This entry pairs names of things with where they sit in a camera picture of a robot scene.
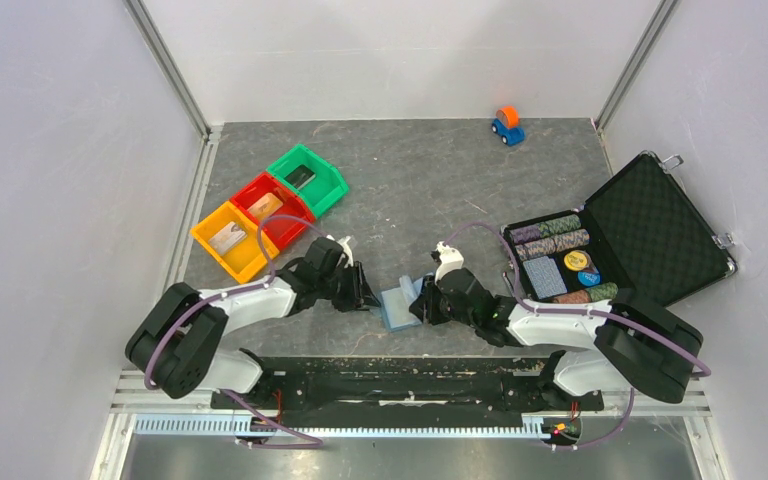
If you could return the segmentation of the blue leather card holder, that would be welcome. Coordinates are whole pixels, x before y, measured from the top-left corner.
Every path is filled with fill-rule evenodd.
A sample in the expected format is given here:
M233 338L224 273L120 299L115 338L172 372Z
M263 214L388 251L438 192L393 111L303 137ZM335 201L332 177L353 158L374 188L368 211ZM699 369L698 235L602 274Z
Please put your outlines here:
M379 312L388 332L397 332L408 328L418 327L422 320L410 311L410 306L419 299L423 286L423 278L412 279L403 275L394 288L380 293Z

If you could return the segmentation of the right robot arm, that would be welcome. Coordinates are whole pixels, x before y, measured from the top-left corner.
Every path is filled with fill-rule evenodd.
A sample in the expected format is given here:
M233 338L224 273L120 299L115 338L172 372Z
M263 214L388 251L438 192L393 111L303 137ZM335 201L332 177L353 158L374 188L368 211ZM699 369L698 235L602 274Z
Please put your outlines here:
M429 324L464 324L494 346L556 346L537 382L551 408L620 389L678 404L691 379L710 373L699 359L702 333L632 289L594 303L539 303L493 294L460 268L426 276L409 311Z

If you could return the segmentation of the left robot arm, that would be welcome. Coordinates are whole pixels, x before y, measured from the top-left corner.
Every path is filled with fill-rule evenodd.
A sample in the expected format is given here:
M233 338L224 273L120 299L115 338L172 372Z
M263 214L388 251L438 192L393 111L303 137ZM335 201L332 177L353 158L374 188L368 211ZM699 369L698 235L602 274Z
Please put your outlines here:
M296 315L320 300L338 312L379 307L349 242L319 237L272 276L235 288L172 285L126 343L126 359L143 372L147 388L172 399L198 388L230 389L250 407L266 405L274 381L264 374L262 361L244 349L222 349L223 339L261 321Z

